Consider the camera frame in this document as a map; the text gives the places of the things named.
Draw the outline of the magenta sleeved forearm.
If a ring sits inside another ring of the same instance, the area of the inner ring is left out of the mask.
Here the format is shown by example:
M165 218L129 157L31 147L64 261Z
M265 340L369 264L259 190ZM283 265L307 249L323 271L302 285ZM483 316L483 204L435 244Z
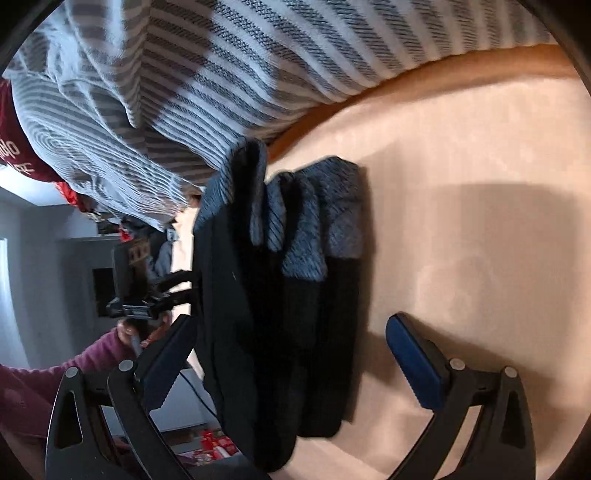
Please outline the magenta sleeved forearm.
M47 369L1 366L1 430L18 436L47 437L53 404L66 370L82 373L110 371L121 361L135 359L134 351L121 342L113 328L82 353Z

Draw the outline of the person left hand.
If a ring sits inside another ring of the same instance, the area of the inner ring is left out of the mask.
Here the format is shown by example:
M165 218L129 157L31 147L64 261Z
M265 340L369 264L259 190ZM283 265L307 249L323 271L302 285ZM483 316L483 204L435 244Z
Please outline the person left hand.
M170 311L161 313L154 324L139 319L122 318L116 324L116 331L119 340L137 357L147 346L165 336L171 322Z

